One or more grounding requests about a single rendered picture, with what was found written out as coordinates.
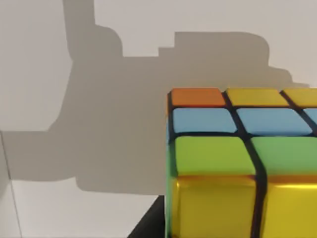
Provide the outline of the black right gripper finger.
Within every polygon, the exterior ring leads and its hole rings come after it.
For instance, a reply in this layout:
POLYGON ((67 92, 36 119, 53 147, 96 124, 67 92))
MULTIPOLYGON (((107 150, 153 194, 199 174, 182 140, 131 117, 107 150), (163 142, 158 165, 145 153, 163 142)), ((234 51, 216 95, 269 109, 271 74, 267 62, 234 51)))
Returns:
POLYGON ((165 238, 164 196, 159 195, 129 238, 165 238))

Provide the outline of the multicoloured puzzle cube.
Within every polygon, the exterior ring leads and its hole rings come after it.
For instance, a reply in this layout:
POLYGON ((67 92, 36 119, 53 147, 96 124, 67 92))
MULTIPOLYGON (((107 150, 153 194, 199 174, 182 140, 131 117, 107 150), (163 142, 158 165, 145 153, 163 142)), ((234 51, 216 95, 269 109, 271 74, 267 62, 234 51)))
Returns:
POLYGON ((174 88, 166 238, 317 238, 317 88, 174 88))

